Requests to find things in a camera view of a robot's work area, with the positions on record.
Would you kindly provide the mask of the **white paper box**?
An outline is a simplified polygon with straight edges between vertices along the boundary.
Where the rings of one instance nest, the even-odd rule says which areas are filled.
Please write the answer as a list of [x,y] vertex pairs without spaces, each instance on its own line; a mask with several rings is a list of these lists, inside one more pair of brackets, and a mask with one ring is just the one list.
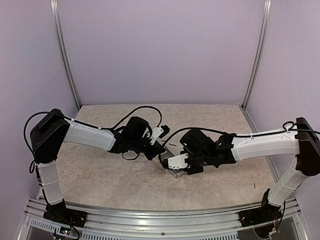
[[186,160],[189,157],[188,153],[174,155],[167,147],[164,147],[165,152],[158,157],[162,167],[168,170],[175,178],[179,178],[186,174],[185,169],[188,168]]

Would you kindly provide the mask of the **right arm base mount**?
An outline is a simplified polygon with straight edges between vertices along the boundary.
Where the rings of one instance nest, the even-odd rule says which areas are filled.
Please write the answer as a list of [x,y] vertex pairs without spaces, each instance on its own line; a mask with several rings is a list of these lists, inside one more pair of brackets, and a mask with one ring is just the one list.
[[238,216],[241,226],[244,228],[280,219],[282,213],[279,209],[262,211],[258,207],[240,211]]

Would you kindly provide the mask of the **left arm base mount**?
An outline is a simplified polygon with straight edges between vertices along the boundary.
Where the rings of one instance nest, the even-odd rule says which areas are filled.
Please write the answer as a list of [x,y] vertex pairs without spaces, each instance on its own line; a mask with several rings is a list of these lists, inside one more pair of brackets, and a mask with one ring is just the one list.
[[55,213],[53,210],[46,209],[43,217],[52,222],[83,228],[86,223],[88,213],[85,211],[67,208],[62,213]]

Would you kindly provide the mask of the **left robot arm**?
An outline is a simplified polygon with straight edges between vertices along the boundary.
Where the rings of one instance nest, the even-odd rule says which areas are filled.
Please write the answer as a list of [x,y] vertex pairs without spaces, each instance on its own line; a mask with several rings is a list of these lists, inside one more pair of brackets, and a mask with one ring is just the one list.
[[35,171],[49,212],[63,223],[70,218],[60,188],[56,161],[64,143],[97,148],[112,154],[129,151],[143,154],[149,161],[165,152],[158,142],[170,131],[159,123],[151,128],[145,119],[132,116],[125,126],[98,127],[65,116],[59,109],[43,112],[44,118],[31,130],[31,152]]

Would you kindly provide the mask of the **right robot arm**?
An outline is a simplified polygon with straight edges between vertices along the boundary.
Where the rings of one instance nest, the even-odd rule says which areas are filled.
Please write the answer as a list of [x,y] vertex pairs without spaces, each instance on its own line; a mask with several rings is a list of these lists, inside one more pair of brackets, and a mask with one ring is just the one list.
[[320,173],[320,140],[308,121],[299,117],[287,121],[274,131],[252,134],[223,133],[217,141],[206,136],[199,128],[189,130],[181,139],[183,150],[178,166],[188,174],[197,174],[205,166],[218,168],[255,157],[293,155],[291,167],[271,189],[264,203],[256,210],[256,218],[266,222],[291,193],[309,177]]

